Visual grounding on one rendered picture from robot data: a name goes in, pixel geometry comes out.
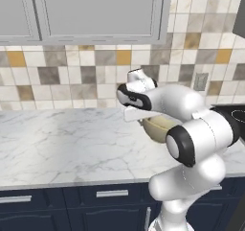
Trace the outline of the grey wall socket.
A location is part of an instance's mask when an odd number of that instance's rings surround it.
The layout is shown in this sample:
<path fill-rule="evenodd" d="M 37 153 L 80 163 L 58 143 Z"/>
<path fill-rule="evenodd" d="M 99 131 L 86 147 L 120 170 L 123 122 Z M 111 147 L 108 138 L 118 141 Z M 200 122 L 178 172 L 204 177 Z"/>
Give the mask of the grey wall socket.
<path fill-rule="evenodd" d="M 208 80 L 208 73 L 197 73 L 194 80 L 193 89 L 196 91 L 204 91 Z"/>

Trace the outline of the navy cupboard door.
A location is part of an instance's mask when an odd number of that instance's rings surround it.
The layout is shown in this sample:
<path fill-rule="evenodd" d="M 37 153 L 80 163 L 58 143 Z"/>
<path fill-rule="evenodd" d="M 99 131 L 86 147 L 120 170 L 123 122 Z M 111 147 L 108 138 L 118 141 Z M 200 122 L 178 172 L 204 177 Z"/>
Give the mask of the navy cupboard door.
<path fill-rule="evenodd" d="M 145 231 L 147 207 L 151 224 L 159 214 L 157 203 L 69 208 L 68 216 L 72 231 Z"/>
<path fill-rule="evenodd" d="M 71 231 L 67 212 L 34 211 L 0 214 L 0 231 Z"/>
<path fill-rule="evenodd" d="M 238 198 L 198 200 L 190 206 L 187 221 L 194 231 L 226 231 L 238 202 Z"/>

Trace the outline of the dark grey extractor hood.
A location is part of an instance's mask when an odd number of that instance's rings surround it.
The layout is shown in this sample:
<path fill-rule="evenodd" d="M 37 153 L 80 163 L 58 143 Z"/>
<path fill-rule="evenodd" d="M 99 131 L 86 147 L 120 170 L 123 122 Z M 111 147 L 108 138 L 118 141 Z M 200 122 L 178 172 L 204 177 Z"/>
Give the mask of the dark grey extractor hood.
<path fill-rule="evenodd" d="M 245 5 L 239 6 L 237 16 L 234 22 L 233 33 L 242 38 L 245 38 Z"/>

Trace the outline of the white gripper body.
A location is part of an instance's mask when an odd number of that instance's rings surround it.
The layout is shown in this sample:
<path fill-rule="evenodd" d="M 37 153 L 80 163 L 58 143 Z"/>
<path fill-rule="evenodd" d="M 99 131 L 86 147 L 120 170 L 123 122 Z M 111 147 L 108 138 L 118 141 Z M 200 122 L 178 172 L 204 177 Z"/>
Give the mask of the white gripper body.
<path fill-rule="evenodd" d="M 132 106 L 127 107 L 123 111 L 123 117 L 126 122 L 138 121 L 159 115 L 159 112 L 141 110 Z"/>

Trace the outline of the black hob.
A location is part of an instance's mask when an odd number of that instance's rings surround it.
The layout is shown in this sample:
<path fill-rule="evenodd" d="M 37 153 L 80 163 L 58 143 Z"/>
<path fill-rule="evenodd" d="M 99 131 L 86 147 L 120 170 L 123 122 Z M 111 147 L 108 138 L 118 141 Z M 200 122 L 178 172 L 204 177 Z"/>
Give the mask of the black hob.
<path fill-rule="evenodd" d="M 245 104 L 217 104 L 213 107 L 217 111 L 231 115 L 239 125 L 239 140 L 245 145 Z"/>

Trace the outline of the navy drawer front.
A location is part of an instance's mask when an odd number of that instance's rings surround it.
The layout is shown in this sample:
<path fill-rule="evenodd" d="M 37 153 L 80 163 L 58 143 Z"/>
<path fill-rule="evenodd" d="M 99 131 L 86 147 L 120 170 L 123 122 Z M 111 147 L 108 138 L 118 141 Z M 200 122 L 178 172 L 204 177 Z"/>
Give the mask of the navy drawer front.
<path fill-rule="evenodd" d="M 245 194 L 245 177 L 225 178 L 221 190 L 215 192 L 218 197 L 242 197 Z"/>
<path fill-rule="evenodd" d="M 0 213 L 54 210 L 65 207 L 60 188 L 0 191 L 0 196 L 32 196 L 31 202 L 0 204 Z"/>
<path fill-rule="evenodd" d="M 96 191 L 128 190 L 128 196 L 96 197 Z M 151 203 L 146 183 L 77 186 L 63 189 L 66 205 L 69 208 Z"/>

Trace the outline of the grey wall cupboard door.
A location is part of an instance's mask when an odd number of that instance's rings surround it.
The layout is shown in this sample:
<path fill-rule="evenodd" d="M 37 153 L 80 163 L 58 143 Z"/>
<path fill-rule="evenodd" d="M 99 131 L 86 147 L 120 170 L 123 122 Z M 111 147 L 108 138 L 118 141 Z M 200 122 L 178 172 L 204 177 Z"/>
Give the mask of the grey wall cupboard door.
<path fill-rule="evenodd" d="M 21 45 L 39 39 L 33 0 L 0 0 L 0 43 Z"/>
<path fill-rule="evenodd" d="M 163 44 L 171 0 L 34 0 L 45 44 Z"/>

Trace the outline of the beige bowl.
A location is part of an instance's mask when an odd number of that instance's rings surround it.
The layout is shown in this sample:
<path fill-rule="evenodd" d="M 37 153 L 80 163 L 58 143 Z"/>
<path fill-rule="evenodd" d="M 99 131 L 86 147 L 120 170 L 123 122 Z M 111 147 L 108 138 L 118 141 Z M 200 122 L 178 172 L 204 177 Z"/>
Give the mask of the beige bowl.
<path fill-rule="evenodd" d="M 167 132 L 177 126 L 173 120 L 167 119 L 162 115 L 139 120 L 145 133 L 155 142 L 164 144 L 166 142 Z"/>

